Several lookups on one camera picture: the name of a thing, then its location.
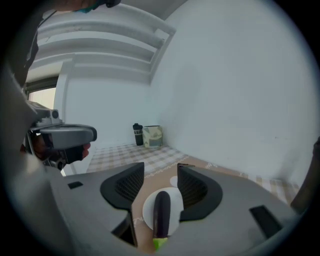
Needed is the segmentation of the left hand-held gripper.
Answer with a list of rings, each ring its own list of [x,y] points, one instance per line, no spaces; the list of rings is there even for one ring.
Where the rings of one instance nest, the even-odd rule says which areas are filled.
[[[31,125],[26,134],[26,152],[36,156],[32,138],[37,134],[43,136],[47,147],[43,164],[63,170],[67,161],[62,151],[94,142],[97,139],[97,130],[88,125],[63,124],[56,109],[36,109],[38,119]]]

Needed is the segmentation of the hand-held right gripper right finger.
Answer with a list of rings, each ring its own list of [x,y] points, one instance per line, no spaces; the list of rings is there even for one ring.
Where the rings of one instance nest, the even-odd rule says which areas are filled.
[[[168,253],[271,253],[298,214],[255,182],[189,164],[177,166],[184,210]]]

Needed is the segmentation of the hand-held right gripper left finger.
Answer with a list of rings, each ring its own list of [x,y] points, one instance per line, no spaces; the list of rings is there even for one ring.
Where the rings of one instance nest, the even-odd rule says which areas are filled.
[[[52,192],[76,253],[137,253],[132,205],[145,165],[62,176],[49,169]]]

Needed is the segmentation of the person's left hand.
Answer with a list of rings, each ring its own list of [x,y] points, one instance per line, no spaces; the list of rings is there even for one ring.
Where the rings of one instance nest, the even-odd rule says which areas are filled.
[[[90,143],[78,145],[67,149],[54,147],[50,134],[39,134],[31,138],[33,154],[45,165],[58,168],[76,161],[82,161],[89,155]]]

